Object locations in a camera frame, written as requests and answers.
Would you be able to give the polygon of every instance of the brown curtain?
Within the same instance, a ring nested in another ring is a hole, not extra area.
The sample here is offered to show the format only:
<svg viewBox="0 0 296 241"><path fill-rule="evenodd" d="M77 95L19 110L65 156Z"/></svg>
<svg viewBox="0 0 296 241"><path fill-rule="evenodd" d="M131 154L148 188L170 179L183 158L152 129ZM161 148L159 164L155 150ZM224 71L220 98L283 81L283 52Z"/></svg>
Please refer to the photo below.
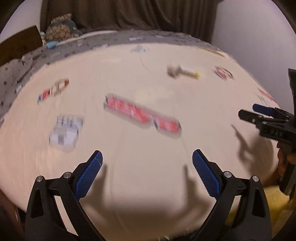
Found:
<svg viewBox="0 0 296 241"><path fill-rule="evenodd" d="M220 0L43 0L40 28L66 13L83 32L165 30L210 42Z"/></svg>
<svg viewBox="0 0 296 241"><path fill-rule="evenodd" d="M272 0L285 15L296 33L296 0Z"/></svg>

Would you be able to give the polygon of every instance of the metal screw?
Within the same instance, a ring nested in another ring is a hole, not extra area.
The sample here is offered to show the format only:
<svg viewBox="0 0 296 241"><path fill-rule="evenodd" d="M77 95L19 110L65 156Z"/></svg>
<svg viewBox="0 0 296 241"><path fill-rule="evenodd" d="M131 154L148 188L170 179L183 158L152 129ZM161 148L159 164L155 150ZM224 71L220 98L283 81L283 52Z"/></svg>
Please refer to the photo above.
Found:
<svg viewBox="0 0 296 241"><path fill-rule="evenodd" d="M36 181L37 181L37 182L41 182L41 181L42 181L42 179L43 179L43 177L42 177L42 176L38 176L38 177L36 178Z"/></svg>
<svg viewBox="0 0 296 241"><path fill-rule="evenodd" d="M230 178L232 176L232 174L230 172L224 172L224 176L227 178Z"/></svg>
<svg viewBox="0 0 296 241"><path fill-rule="evenodd" d="M72 175L71 172L65 172L64 175L63 175L63 177L64 178L69 178L69 177L71 177L71 175Z"/></svg>
<svg viewBox="0 0 296 241"><path fill-rule="evenodd" d="M259 181L259 178L257 176L253 176L252 179L253 179L254 182L258 182Z"/></svg>

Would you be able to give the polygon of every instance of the plush toy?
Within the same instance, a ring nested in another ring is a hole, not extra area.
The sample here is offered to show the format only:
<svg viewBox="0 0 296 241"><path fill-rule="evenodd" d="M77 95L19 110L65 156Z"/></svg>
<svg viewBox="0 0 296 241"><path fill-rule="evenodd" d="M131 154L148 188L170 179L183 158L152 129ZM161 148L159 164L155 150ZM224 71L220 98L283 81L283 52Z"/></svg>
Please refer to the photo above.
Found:
<svg viewBox="0 0 296 241"><path fill-rule="evenodd" d="M82 32L77 29L76 24L71 19L71 13L54 18L46 30L46 42L60 42L81 36Z"/></svg>

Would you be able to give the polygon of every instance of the white table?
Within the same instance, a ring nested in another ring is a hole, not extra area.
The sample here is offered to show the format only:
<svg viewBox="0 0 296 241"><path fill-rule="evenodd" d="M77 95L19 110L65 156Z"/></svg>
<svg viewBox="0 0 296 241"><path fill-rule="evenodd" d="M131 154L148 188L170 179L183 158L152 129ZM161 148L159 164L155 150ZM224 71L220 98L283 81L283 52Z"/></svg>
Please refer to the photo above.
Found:
<svg viewBox="0 0 296 241"><path fill-rule="evenodd" d="M192 165L194 150L237 177L264 180L274 170L276 143L259 137L238 111L251 110L254 103L277 104L237 62L197 47L142 46L146 52L130 51L135 45L85 52L32 76L0 129L0 188L11 201L26 210L38 175L58 178L100 150L103 167L80 200L82 207L107 240L151 240L199 227L215 203ZM197 70L199 79L169 77L171 63ZM216 67L233 79L218 76ZM38 95L63 78L69 79L67 88L37 104ZM181 135L165 135L106 111L108 93L177 119ZM60 114L84 117L72 151L49 145Z"/></svg>

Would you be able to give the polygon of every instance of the blue gripper pad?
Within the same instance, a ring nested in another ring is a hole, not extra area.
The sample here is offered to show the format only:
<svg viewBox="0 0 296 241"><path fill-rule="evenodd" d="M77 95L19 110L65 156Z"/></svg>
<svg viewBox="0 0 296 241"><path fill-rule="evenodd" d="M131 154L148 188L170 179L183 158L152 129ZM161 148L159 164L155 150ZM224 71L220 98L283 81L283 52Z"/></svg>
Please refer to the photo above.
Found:
<svg viewBox="0 0 296 241"><path fill-rule="evenodd" d="M259 105L259 104L253 104L253 110L255 112L258 112L258 113L261 113L261 114L267 115L267 116L273 116L273 114L274 114L273 108L266 107L266 106Z"/></svg>
<svg viewBox="0 0 296 241"><path fill-rule="evenodd" d="M219 199L220 182L208 165L209 161L204 157L200 150L195 150L193 152L192 163L209 195L216 200Z"/></svg>
<svg viewBox="0 0 296 241"><path fill-rule="evenodd" d="M103 155L100 151L98 151L75 183L74 195L77 199L86 196L102 164Z"/></svg>

